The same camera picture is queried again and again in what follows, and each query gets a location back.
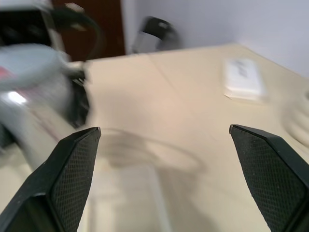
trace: table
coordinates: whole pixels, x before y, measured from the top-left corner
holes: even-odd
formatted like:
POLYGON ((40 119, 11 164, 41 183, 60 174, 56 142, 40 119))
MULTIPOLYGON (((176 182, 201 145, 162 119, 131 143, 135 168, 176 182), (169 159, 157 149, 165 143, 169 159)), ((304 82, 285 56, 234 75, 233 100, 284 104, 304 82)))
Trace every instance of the table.
MULTIPOLYGON (((151 163, 174 231, 269 231, 246 186, 229 125, 279 135, 309 162, 308 149, 281 125, 286 107, 309 89, 308 80, 238 44, 98 59, 89 75, 88 125, 102 128, 94 176, 151 163), (224 96, 227 58, 256 61, 267 103, 224 96)), ((29 174, 21 155, 4 163, 0 211, 29 174)))

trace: wall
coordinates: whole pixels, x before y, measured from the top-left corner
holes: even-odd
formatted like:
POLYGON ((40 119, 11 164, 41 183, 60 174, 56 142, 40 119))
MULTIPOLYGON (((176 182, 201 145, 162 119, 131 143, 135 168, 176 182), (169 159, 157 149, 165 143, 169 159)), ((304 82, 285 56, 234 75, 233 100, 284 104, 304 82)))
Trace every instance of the wall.
POLYGON ((141 2, 136 6, 139 9, 134 19, 136 25, 140 25, 146 15, 172 23, 181 38, 179 47, 238 42, 309 77, 307 0, 123 1, 141 2))

